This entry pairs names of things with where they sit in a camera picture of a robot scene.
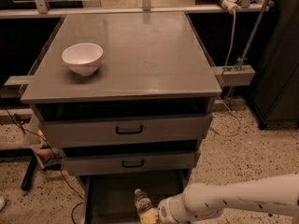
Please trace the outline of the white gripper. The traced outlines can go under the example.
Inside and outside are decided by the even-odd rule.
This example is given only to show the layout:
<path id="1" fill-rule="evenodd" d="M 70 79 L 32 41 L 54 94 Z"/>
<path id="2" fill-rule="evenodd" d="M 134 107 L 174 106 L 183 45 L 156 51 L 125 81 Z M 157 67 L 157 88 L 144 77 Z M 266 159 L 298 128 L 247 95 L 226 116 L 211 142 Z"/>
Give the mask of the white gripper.
<path id="1" fill-rule="evenodd" d="M 192 221 L 194 214 L 190 212 L 184 203 L 183 195 L 169 197 L 158 204 L 158 212 L 155 208 L 147 210 L 140 216 L 141 224 L 186 224 Z"/>

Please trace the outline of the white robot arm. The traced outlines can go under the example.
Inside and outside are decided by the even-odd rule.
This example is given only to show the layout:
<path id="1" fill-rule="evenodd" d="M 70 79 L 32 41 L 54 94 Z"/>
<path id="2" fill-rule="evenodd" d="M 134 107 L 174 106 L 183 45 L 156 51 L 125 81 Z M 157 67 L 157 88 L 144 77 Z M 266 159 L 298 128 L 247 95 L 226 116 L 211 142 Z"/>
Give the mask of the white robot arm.
<path id="1" fill-rule="evenodd" d="M 193 183 L 157 207 L 149 195 L 135 190 L 141 224 L 184 224 L 220 217 L 226 209 L 289 216 L 299 224 L 299 174 L 279 175 L 224 186 Z"/>

